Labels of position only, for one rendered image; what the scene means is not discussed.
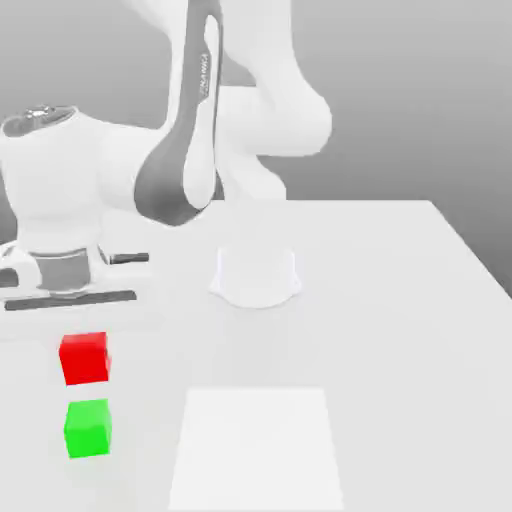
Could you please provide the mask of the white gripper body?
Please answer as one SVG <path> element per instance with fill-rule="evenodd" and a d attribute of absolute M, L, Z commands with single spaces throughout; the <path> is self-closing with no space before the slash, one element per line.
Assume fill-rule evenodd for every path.
<path fill-rule="evenodd" d="M 0 341 L 154 329 L 162 323 L 162 308 L 155 297 L 133 290 L 0 303 Z"/>

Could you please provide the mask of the small red cube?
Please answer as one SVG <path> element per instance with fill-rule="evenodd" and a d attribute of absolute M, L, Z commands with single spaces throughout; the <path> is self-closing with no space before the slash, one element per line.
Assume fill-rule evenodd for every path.
<path fill-rule="evenodd" d="M 111 358 L 106 332 L 64 335 L 58 353 L 67 386 L 109 380 Z"/>

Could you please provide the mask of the small green cube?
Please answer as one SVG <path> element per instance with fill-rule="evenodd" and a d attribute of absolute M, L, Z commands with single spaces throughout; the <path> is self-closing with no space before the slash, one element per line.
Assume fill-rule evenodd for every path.
<path fill-rule="evenodd" d="M 70 402 L 64 424 L 64 438 L 71 459 L 109 454 L 112 417 L 108 400 Z"/>

